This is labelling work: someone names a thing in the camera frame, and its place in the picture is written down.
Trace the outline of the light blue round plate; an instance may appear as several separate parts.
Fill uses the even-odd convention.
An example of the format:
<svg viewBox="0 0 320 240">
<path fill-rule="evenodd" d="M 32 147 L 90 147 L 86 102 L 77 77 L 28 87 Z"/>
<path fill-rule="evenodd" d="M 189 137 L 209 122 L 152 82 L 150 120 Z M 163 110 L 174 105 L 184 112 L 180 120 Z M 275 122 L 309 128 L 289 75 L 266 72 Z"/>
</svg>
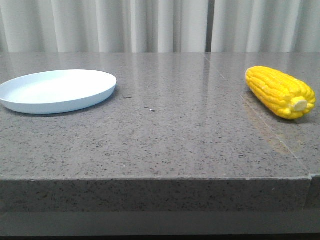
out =
<svg viewBox="0 0 320 240">
<path fill-rule="evenodd" d="M 20 76 L 0 86 L 0 102 L 24 114 L 59 114 L 85 109 L 108 99 L 117 78 L 103 71 L 54 70 Z"/>
</svg>

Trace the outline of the yellow corn cob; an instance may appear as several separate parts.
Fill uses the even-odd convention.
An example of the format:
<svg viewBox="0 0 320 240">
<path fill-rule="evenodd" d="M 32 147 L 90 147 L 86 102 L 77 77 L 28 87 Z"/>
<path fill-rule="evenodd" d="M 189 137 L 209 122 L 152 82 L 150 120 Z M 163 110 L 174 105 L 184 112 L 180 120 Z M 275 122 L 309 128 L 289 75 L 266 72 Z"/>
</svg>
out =
<svg viewBox="0 0 320 240">
<path fill-rule="evenodd" d="M 246 70 L 245 80 L 253 94 L 280 118 L 296 120 L 315 107 L 314 90 L 279 70 L 266 66 L 250 67 Z"/>
</svg>

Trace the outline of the right white curtain panel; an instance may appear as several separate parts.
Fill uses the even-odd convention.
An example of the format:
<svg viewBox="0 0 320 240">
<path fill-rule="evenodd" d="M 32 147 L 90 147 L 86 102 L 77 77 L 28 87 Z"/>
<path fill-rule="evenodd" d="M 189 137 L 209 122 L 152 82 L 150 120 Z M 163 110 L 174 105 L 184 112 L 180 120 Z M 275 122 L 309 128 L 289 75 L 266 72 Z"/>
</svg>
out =
<svg viewBox="0 0 320 240">
<path fill-rule="evenodd" d="M 213 53 L 318 53 L 318 0 L 216 0 Z"/>
</svg>

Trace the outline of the white curtain panel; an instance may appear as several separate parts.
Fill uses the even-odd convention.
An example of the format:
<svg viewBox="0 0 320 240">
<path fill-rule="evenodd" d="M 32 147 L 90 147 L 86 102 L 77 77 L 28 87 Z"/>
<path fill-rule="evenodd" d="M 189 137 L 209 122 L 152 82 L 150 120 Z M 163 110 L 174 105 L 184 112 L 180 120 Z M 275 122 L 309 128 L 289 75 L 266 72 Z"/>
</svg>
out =
<svg viewBox="0 0 320 240">
<path fill-rule="evenodd" d="M 318 0 L 216 0 L 213 53 L 318 53 Z"/>
<path fill-rule="evenodd" d="M 203 53 L 208 0 L 3 0 L 2 52 Z"/>
</svg>

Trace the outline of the left white curtain panel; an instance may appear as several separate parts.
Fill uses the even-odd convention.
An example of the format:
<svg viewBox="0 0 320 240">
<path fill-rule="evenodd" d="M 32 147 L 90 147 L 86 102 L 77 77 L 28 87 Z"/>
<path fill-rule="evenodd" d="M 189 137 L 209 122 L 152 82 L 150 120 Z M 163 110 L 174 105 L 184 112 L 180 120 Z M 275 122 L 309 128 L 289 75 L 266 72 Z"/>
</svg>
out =
<svg viewBox="0 0 320 240">
<path fill-rule="evenodd" d="M 208 0 L 3 0 L 2 52 L 203 53 Z"/>
</svg>

